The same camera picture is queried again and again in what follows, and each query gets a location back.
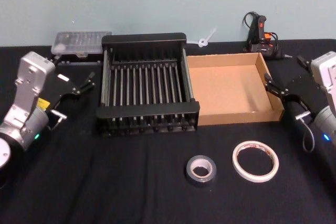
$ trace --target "open cardboard box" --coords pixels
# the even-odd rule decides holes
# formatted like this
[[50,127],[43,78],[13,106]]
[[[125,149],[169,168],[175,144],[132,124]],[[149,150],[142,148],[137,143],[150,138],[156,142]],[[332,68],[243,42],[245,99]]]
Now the open cardboard box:
[[261,54],[188,56],[198,125],[279,121],[283,105],[266,92]]

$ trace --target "clear plastic box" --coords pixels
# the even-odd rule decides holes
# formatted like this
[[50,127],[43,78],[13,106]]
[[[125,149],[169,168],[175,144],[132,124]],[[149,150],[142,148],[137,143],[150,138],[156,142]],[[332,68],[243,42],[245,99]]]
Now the clear plastic box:
[[77,55],[85,58],[88,54],[101,54],[101,38],[112,35],[110,31],[62,31],[57,34],[51,47],[54,55]]

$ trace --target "black fabric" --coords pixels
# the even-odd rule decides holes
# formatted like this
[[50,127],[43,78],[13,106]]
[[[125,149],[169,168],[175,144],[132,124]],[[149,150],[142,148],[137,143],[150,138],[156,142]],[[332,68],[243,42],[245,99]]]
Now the black fabric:
[[[336,50],[335,40],[281,44],[286,54],[308,59]],[[243,45],[191,45],[187,53],[236,53]],[[13,101],[19,59],[30,50],[50,55],[50,47],[0,49],[0,116]],[[283,85],[305,73],[293,59],[267,65]],[[101,138],[94,127],[101,67],[60,66],[57,71],[74,83],[95,71],[97,86],[84,99],[62,104],[59,110],[69,118],[54,132],[42,132],[28,150],[15,180],[0,191],[1,223],[335,223],[336,149],[314,130],[317,149],[303,152],[302,128],[292,122],[295,106],[286,106],[280,123]],[[232,151],[245,140],[264,142],[277,153],[279,171],[269,182],[251,183],[234,170]],[[185,165],[195,155],[216,163],[210,187],[196,188],[185,178]],[[250,157],[254,167],[264,160],[255,153]],[[260,165],[260,172],[268,165]]]

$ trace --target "black tape roll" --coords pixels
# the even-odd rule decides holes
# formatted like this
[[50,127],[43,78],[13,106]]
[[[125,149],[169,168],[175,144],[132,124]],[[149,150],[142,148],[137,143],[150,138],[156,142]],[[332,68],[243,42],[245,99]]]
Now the black tape roll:
[[[207,174],[201,176],[195,173],[195,168],[202,167],[207,170]],[[187,179],[195,186],[208,186],[215,179],[216,165],[215,162],[203,155],[197,155],[189,159],[186,167]]]

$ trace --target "double-sided tape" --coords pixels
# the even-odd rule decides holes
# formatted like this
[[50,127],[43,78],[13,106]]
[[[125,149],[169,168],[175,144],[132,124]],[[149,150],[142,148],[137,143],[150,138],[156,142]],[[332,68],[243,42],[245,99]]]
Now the double-sided tape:
[[[246,148],[257,148],[264,151],[272,160],[273,168],[265,175],[253,175],[245,171],[238,162],[239,152]],[[237,173],[251,182],[262,183],[272,179],[279,169],[279,159],[277,154],[266,144],[257,141],[245,141],[237,145],[232,154],[232,163]]]

